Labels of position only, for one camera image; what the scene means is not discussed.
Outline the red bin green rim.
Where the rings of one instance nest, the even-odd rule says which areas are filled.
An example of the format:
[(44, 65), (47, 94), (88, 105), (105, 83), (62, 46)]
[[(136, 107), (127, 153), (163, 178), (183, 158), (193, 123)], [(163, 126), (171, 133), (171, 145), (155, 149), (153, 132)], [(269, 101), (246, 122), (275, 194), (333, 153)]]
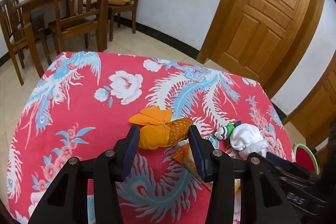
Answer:
[(319, 174), (319, 166), (312, 151), (304, 144), (295, 143), (292, 147), (293, 160), (300, 166)]

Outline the green purple small toy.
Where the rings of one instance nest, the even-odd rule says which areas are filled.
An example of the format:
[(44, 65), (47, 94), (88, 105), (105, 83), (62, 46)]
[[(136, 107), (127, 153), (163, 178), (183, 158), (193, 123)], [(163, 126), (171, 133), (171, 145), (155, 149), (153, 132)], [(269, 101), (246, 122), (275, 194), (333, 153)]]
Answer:
[(228, 123), (225, 126), (221, 126), (214, 133), (214, 137), (218, 140), (227, 140), (231, 136), (234, 128), (235, 127), (232, 123)]

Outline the red floral tablecloth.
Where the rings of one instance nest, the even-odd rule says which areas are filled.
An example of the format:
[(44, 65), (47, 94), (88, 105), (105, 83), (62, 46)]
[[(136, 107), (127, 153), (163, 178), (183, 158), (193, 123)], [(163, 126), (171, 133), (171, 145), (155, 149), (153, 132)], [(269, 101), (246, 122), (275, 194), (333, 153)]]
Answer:
[[(229, 122), (256, 125), (268, 151), (291, 160), (284, 126), (261, 85), (210, 68), (113, 53), (62, 53), (32, 91), (7, 162), (11, 215), (27, 223), (51, 181), (76, 156), (91, 159), (126, 136), (143, 108), (190, 118), (202, 137)], [(173, 159), (175, 146), (139, 149), (117, 192), (125, 223), (203, 223), (210, 191)]]

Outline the wooden panel door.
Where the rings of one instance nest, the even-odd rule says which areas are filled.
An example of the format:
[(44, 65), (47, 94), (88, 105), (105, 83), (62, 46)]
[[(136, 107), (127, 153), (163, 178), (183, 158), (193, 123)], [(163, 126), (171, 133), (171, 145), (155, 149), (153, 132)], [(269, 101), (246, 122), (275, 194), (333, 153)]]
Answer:
[(220, 0), (197, 60), (256, 80), (273, 97), (306, 52), (324, 0)]

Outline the left wooden chair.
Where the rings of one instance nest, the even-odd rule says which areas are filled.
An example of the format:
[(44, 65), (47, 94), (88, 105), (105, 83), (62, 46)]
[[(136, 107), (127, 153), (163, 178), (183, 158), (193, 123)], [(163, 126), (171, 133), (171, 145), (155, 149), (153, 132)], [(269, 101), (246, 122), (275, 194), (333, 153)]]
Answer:
[(18, 0), (1, 0), (1, 29), (18, 80), (20, 85), (23, 86), (24, 81), (15, 55), (18, 55), (21, 67), (24, 69), (23, 49), (28, 47), (31, 51), (31, 47), (28, 43), (21, 9), (18, 5)]

